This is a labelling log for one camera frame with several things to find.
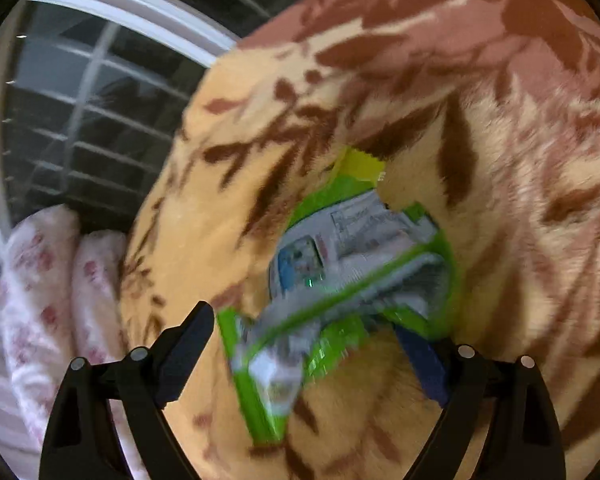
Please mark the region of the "green snack bag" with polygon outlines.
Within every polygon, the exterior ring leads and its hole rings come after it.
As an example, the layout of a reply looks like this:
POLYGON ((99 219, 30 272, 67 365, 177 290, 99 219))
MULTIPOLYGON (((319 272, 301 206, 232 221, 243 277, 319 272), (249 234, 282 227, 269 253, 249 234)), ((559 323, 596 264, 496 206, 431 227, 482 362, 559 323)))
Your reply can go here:
POLYGON ((302 387, 331 372, 379 324, 448 336, 458 275, 442 230, 419 203, 390 209, 385 164, 348 148, 294 210, 268 267, 270 302, 218 323, 254 444, 278 443, 302 387))

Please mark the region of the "floral white rolled quilt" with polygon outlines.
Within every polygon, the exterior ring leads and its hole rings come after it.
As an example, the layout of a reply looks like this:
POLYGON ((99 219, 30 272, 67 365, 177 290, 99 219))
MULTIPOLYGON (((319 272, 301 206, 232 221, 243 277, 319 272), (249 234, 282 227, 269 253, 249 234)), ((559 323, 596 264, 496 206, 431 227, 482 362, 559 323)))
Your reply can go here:
POLYGON ((128 352, 118 306, 126 237, 81 234, 64 205, 32 214, 12 230, 0 284, 3 346, 28 433, 42 445, 69 363, 121 360, 128 352))

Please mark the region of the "yellow floral fleece blanket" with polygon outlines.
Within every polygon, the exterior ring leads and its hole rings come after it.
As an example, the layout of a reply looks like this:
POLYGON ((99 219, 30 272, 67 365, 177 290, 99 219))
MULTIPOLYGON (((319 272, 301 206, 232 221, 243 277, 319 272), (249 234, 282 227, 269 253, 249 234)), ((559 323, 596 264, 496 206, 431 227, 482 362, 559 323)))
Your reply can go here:
POLYGON ((256 314, 291 211, 345 148, 460 267, 456 340, 527 353, 566 469, 600 461, 600 19, 586 0, 301 0, 219 59, 133 226, 125 335, 256 314))

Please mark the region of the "white window frame with bars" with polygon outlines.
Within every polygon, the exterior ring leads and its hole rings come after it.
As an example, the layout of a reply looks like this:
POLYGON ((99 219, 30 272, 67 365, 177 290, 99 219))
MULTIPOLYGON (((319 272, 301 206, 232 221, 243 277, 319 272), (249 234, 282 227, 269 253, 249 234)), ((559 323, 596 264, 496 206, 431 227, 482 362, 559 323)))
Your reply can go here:
POLYGON ((56 204, 129 229, 206 69, 297 0, 16 0, 0 26, 0 262, 56 204))

